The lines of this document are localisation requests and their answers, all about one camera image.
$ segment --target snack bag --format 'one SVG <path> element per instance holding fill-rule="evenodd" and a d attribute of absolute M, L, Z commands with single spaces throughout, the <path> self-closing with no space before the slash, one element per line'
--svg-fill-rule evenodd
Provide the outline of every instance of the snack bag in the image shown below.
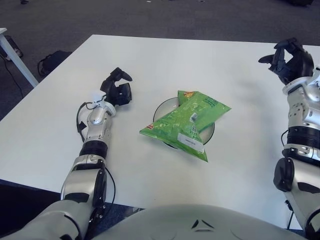
<path fill-rule="evenodd" d="M 212 125 L 231 108 L 198 91 L 178 91 L 178 98 L 180 107 L 148 125 L 140 133 L 208 162 L 199 130 Z"/>

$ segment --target white table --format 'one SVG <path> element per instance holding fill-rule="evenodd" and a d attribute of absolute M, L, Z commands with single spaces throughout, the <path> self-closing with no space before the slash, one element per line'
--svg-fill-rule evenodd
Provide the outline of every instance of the white table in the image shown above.
<path fill-rule="evenodd" d="M 117 108 L 111 129 L 115 203 L 215 205 L 286 227 L 290 212 L 273 177 L 289 108 L 284 85 L 258 63 L 274 45 L 92 35 L 0 122 L 0 179 L 60 192 L 82 147 L 78 107 L 120 67 L 133 78 L 133 100 Z M 305 48 L 319 63 L 320 47 Z M 177 90 L 232 107 L 205 145 L 208 163 L 139 134 Z"/>
<path fill-rule="evenodd" d="M 16 67 L 20 70 L 20 72 L 24 75 L 24 77 L 29 81 L 32 87 L 35 88 L 38 85 L 38 81 L 32 75 L 32 73 L 29 71 L 29 69 L 26 67 L 24 62 L 20 59 L 20 57 L 17 55 L 15 50 L 8 43 L 7 39 L 4 36 L 5 31 L 7 31 L 6 28 L 0 27 L 0 46 L 3 48 L 6 54 L 10 57 L 10 59 L 16 65 Z"/>

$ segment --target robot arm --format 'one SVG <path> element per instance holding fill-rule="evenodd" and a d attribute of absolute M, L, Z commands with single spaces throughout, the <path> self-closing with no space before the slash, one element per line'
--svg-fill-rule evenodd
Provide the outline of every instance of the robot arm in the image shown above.
<path fill-rule="evenodd" d="M 262 57 L 285 84 L 289 104 L 287 143 L 273 182 L 284 192 L 309 239 L 320 239 L 320 68 L 295 38 L 278 43 Z M 285 50 L 293 55 L 286 63 Z"/>
<path fill-rule="evenodd" d="M 132 81 L 128 74 L 116 68 L 102 83 L 100 90 L 105 95 L 93 100 L 92 112 L 87 117 L 87 135 L 63 184 L 61 200 L 47 207 L 24 228 L 3 239 L 83 240 L 88 227 L 96 225 L 103 217 L 112 117 L 116 114 L 115 105 L 125 105 L 132 100 L 128 83 L 115 86 L 115 82 L 122 78 Z M 77 120 L 78 132 L 83 126 Z"/>

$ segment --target black cable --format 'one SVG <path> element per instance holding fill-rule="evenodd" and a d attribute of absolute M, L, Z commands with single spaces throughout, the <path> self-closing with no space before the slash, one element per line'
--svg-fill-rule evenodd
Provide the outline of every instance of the black cable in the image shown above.
<path fill-rule="evenodd" d="M 291 217 L 290 217 L 290 220 L 289 220 L 289 223 L 288 223 L 288 226 L 286 227 L 287 230 L 290 229 L 290 224 L 291 224 L 291 220 L 292 220 L 292 217 L 294 216 L 294 211 L 292 211 L 291 213 Z"/>
<path fill-rule="evenodd" d="M 4 62 L 4 67 L 5 67 L 5 69 L 8 71 L 8 73 L 10 74 L 10 76 L 11 76 L 12 80 L 14 81 L 15 85 L 18 87 L 18 89 L 19 89 L 19 91 L 20 91 L 20 94 L 21 94 L 21 98 L 23 99 L 23 98 L 24 98 L 24 95 L 23 95 L 23 93 L 22 93 L 22 89 L 21 89 L 21 87 L 19 86 L 19 84 L 17 83 L 17 81 L 15 80 L 15 78 L 14 78 L 14 76 L 12 75 L 12 73 L 10 72 L 10 70 L 8 69 L 6 59 L 5 59 L 4 56 L 2 56 L 1 54 L 0 54 L 0 57 L 2 58 L 2 60 L 3 60 L 3 62 Z"/>
<path fill-rule="evenodd" d="M 114 178 L 112 177 L 112 175 L 111 175 L 111 173 L 110 173 L 110 171 L 108 170 L 107 167 L 105 167 L 105 170 L 106 170 L 106 171 L 108 172 L 108 174 L 110 175 L 110 178 L 111 178 L 111 180 L 112 180 L 112 182 L 113 182 L 113 189 L 114 189 L 114 191 L 113 191 L 113 198 L 112 198 L 111 205 L 110 205 L 108 211 L 103 215 L 103 217 L 101 218 L 101 220 L 99 221 L 99 223 L 101 223 L 102 220 L 105 219 L 105 217 L 109 214 L 110 210 L 112 209 L 112 206 L 114 205 L 115 198 L 116 198 L 116 183 L 115 183 L 115 180 L 114 180 Z"/>
<path fill-rule="evenodd" d="M 81 109 L 84 107 L 84 106 L 87 106 L 87 104 L 88 104 L 89 102 L 84 102 L 84 103 L 82 103 L 81 105 L 80 105 L 80 107 L 79 107 L 79 109 L 78 109 L 78 112 L 76 113 L 76 119 L 75 119 L 75 124 L 76 124 L 76 130 L 77 130 L 77 132 L 80 134 L 80 136 L 81 136 L 81 139 L 82 139 L 82 142 L 84 142 L 85 141 L 85 137 L 84 137 L 84 135 L 82 134 L 82 129 L 80 129 L 80 124 L 79 124 L 79 113 L 80 113 L 80 111 L 81 111 Z"/>
<path fill-rule="evenodd" d="M 281 135 L 281 143 L 282 143 L 282 146 L 285 146 L 285 144 L 284 144 L 284 141 L 283 141 L 283 137 L 284 137 L 284 135 L 287 133 L 289 131 L 289 129 L 287 129 L 284 133 L 282 133 L 282 135 Z"/>

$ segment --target white plate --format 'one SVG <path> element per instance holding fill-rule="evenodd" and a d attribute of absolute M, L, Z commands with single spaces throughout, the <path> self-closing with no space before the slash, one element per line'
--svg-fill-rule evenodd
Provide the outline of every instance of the white plate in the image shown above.
<path fill-rule="evenodd" d="M 163 103 L 161 103 L 158 108 L 155 110 L 153 121 L 157 121 L 166 114 L 172 112 L 173 110 L 179 107 L 179 99 L 177 97 L 170 98 Z M 207 127 L 200 132 L 200 138 L 202 139 L 203 144 L 206 144 L 211 139 L 215 131 L 215 123 L 213 122 L 211 126 Z"/>

